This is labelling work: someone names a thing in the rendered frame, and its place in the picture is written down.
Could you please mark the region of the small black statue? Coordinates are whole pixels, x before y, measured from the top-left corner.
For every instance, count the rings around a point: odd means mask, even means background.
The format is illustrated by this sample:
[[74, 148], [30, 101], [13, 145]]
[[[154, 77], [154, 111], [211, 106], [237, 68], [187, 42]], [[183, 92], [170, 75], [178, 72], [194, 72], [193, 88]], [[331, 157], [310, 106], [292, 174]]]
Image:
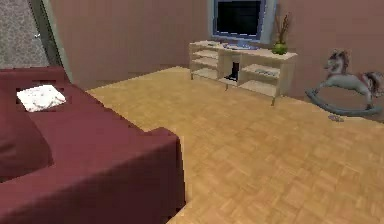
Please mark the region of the small black statue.
[[237, 81], [238, 80], [238, 73], [239, 73], [239, 64], [236, 62], [233, 62], [231, 74], [226, 76], [226, 79], [232, 80], [232, 81]]

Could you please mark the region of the grey flat device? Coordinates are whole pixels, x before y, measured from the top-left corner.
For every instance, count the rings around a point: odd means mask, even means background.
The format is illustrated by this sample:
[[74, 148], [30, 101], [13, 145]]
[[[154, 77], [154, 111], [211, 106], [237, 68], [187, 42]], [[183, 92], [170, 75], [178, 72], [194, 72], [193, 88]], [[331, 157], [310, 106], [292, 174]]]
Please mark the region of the grey flat device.
[[263, 70], [263, 69], [256, 69], [256, 73], [263, 74], [266, 76], [273, 76], [276, 77], [279, 75], [279, 71], [270, 71], [270, 70]]

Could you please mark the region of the pale wooden television stand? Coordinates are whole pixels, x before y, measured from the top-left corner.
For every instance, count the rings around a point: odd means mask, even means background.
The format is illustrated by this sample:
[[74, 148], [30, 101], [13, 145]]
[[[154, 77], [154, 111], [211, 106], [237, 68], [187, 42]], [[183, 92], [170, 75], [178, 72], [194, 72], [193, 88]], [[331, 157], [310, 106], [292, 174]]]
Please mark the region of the pale wooden television stand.
[[[190, 79], [195, 76], [216, 80], [225, 87], [234, 86], [263, 94], [275, 105], [278, 97], [289, 92], [295, 72], [296, 53], [273, 54], [269, 49], [239, 47], [216, 41], [198, 41], [189, 44]], [[238, 80], [226, 79], [232, 63], [239, 64]], [[276, 77], [256, 73], [256, 69], [279, 71]]]

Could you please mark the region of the silver blue television set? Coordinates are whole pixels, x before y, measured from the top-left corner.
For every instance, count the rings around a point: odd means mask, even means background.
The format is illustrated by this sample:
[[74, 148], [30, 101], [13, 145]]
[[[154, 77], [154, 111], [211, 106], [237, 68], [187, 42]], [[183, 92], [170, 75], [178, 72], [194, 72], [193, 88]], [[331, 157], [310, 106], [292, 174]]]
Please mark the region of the silver blue television set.
[[208, 33], [223, 38], [271, 44], [278, 0], [208, 0]]

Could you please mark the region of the green pot plant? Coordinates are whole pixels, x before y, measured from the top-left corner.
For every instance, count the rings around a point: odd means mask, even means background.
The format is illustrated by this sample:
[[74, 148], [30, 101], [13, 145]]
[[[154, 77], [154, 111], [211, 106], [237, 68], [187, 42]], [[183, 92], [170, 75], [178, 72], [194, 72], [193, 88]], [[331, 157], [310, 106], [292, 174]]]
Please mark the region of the green pot plant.
[[290, 15], [291, 13], [287, 13], [284, 16], [283, 21], [280, 21], [279, 17], [275, 16], [277, 38], [272, 48], [273, 54], [284, 55], [288, 52], [285, 35], [288, 32], [290, 26]]

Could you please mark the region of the dark red sofa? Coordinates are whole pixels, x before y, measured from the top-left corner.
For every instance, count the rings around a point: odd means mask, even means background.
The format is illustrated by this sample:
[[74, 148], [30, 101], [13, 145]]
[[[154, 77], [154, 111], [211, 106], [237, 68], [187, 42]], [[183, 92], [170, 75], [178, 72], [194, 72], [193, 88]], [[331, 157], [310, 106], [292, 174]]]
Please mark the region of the dark red sofa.
[[[16, 93], [66, 102], [28, 112]], [[166, 224], [186, 204], [179, 137], [144, 131], [61, 67], [0, 69], [0, 224]]]

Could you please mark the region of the white cushion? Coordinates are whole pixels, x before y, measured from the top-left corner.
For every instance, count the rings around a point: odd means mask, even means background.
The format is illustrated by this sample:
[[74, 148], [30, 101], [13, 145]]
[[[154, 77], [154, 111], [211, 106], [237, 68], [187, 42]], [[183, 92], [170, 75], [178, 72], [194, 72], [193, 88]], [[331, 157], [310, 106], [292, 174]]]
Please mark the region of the white cushion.
[[53, 85], [41, 85], [16, 93], [24, 108], [28, 112], [39, 112], [64, 104], [65, 96]]

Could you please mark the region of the grey rocking horse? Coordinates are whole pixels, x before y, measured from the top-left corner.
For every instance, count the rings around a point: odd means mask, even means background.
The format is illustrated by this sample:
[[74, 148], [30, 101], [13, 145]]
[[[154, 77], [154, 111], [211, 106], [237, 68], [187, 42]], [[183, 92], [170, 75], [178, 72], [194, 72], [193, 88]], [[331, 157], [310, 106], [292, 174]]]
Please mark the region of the grey rocking horse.
[[[328, 72], [327, 78], [317, 87], [305, 91], [308, 98], [321, 109], [340, 116], [363, 117], [381, 113], [383, 108], [375, 106], [373, 98], [384, 96], [384, 73], [373, 71], [352, 74], [347, 72], [348, 66], [348, 52], [335, 49], [324, 66]], [[366, 98], [366, 107], [364, 109], [344, 109], [330, 105], [318, 96], [320, 90], [325, 87], [356, 91]]]

